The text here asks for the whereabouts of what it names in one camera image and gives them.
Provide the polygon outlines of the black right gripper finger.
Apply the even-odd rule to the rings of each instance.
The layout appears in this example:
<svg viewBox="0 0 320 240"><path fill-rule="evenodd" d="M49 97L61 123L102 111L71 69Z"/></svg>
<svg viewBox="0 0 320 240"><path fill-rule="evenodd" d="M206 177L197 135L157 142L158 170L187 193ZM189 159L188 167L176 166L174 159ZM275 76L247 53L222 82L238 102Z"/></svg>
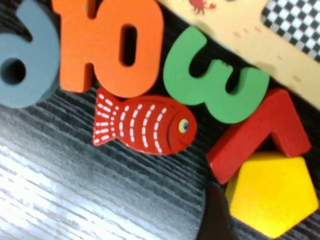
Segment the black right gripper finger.
<svg viewBox="0 0 320 240"><path fill-rule="evenodd" d="M205 192L205 208L199 228L201 240L236 240L226 197L220 186L211 184Z"/></svg>

